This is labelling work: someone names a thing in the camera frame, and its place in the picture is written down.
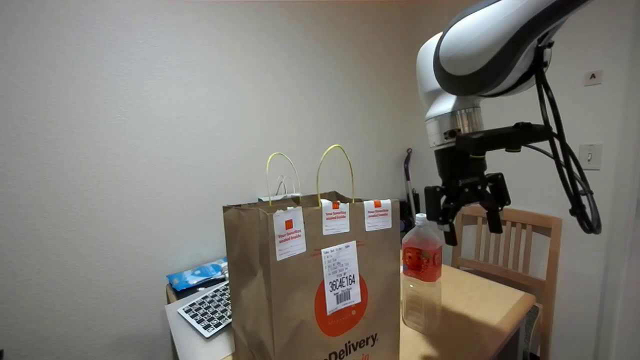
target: light switch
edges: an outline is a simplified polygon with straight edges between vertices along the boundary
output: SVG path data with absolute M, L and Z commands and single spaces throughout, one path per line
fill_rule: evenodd
M 602 70 L 587 72 L 584 75 L 584 86 L 602 84 L 602 76 L 603 75 L 604 75 L 604 72 Z
M 584 170 L 600 170 L 602 167 L 602 144 L 582 144 L 578 155 Z

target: mcdonald's bag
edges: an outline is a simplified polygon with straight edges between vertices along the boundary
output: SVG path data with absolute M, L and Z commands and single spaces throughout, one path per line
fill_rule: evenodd
M 328 192 L 223 212 L 234 360 L 399 359 L 397 200 Z

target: red bottle label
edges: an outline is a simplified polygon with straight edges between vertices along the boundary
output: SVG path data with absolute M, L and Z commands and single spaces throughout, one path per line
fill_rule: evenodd
M 437 281 L 442 275 L 442 246 L 422 250 L 403 248 L 403 274 L 426 282 Z

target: black cable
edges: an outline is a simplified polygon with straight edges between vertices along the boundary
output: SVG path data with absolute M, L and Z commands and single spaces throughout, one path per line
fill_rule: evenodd
M 580 162 L 577 156 L 566 141 L 562 118 L 560 116 L 560 111 L 558 110 L 556 98 L 554 97 L 554 93 L 551 90 L 551 86 L 549 85 L 547 76 L 545 74 L 545 67 L 547 64 L 544 62 L 544 53 L 545 49 L 551 47 L 552 45 L 553 43 L 550 43 L 546 46 L 539 45 L 536 49 L 536 55 L 534 59 L 534 61 L 536 62 L 536 66 L 538 67 L 538 71 L 536 72 L 536 89 L 538 90 L 540 113 L 542 115 L 542 121 L 544 122 L 545 127 L 553 135 L 553 137 L 549 140 L 551 154 L 537 147 L 527 147 L 536 151 L 540 151 L 554 160 L 558 176 L 560 177 L 560 182 L 562 183 L 564 192 L 566 193 L 567 199 L 571 204 L 571 208 L 569 210 L 570 214 L 576 218 L 578 224 L 580 225 L 580 228 L 585 233 L 600 234 L 602 231 L 602 223 L 600 221 L 598 206 L 596 205 L 595 199 L 593 198 L 593 191 L 591 191 L 591 188 L 589 187 L 589 181 L 584 174 L 584 170 L 580 166 Z M 549 121 L 549 116 L 547 113 L 547 99 L 545 99 L 545 96 L 549 101 L 549 106 L 551 107 L 551 113 L 553 114 L 557 133 L 554 133 L 554 129 Z M 558 141 L 558 143 L 560 144 L 559 151 L 556 141 Z M 573 171 L 573 166 L 575 166 L 577 173 Z M 589 216 L 589 214 L 587 213 L 586 207 L 582 201 L 582 196 L 585 196 L 587 198 L 591 216 Z

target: robotic arm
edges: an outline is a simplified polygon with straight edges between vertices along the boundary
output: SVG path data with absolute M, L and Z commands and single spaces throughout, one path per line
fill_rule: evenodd
M 557 104 L 545 76 L 552 37 L 570 15 L 590 1 L 484 0 L 459 14 L 443 33 L 420 49 L 419 91 L 428 108 L 429 144 L 435 148 L 442 179 L 442 186 L 425 188 L 426 213 L 445 232 L 447 244 L 457 245 L 452 225 L 458 211 L 468 204 L 479 203 L 487 211 L 490 231 L 502 232 L 499 212 L 511 204 L 511 199 L 501 173 L 484 173 L 486 152 L 519 152 L 523 146 L 535 148 L 530 144 L 542 141 L 550 142 L 552 158 L 572 204 L 571 214 L 585 232 L 600 232 L 597 207 L 593 196 L 589 197 L 593 192 L 566 144 Z M 533 85 L 538 89 L 544 125 L 520 122 L 484 130 L 479 107 L 482 99 L 517 94 Z M 548 121 L 545 95 L 557 133 Z M 573 172 L 572 162 L 578 174 Z M 582 196 L 588 196 L 591 219 Z

